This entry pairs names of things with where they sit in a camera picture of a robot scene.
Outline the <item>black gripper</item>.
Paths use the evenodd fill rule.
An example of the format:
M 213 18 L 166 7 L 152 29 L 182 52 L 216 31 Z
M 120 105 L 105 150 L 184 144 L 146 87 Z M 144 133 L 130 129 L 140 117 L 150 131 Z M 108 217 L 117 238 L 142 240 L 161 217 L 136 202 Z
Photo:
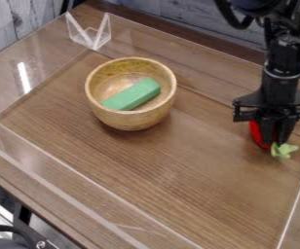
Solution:
M 283 145 L 288 141 L 296 127 L 297 119 L 300 119 L 300 89 L 296 92 L 293 103 L 269 103 L 263 91 L 259 89 L 253 93 L 235 98 L 232 105 L 235 108 L 233 120 L 236 122 L 260 120 L 260 144 L 263 146 L 272 146 L 276 141 L 276 120 L 271 117 L 263 117 L 268 111 L 279 116 L 277 144 Z

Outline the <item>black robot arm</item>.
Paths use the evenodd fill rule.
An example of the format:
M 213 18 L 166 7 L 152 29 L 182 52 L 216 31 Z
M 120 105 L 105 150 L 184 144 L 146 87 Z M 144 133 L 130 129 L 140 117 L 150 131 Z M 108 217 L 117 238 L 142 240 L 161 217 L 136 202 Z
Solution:
M 268 58 L 259 89 L 233 100 L 233 119 L 247 122 L 260 147 L 283 145 L 300 121 L 300 0 L 215 0 L 239 30 L 265 31 Z

